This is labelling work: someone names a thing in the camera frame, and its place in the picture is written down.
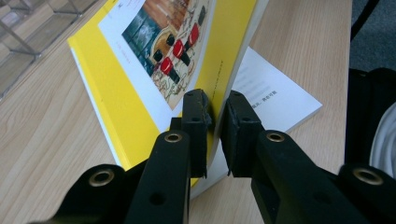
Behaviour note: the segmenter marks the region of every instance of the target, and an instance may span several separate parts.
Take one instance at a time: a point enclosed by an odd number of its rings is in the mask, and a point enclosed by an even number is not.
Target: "table surface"
[[[114,163],[66,38],[0,102],[0,222],[51,217],[87,169]],[[290,136],[316,165],[344,162],[351,0],[270,0],[250,46],[323,107]],[[249,179],[225,177],[191,201],[190,223],[263,223]]]

